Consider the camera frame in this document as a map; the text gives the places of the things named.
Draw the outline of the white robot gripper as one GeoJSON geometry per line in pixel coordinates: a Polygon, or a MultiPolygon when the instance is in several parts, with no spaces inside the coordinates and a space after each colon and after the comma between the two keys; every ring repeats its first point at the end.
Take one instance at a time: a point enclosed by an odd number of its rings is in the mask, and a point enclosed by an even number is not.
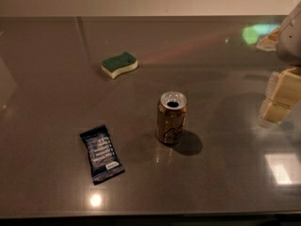
{"type": "MultiPolygon", "coordinates": [[[[277,36],[277,57],[301,66],[301,2],[283,20],[277,36]]],[[[272,72],[262,101],[262,124],[280,124],[301,101],[301,68],[272,72]]]]}

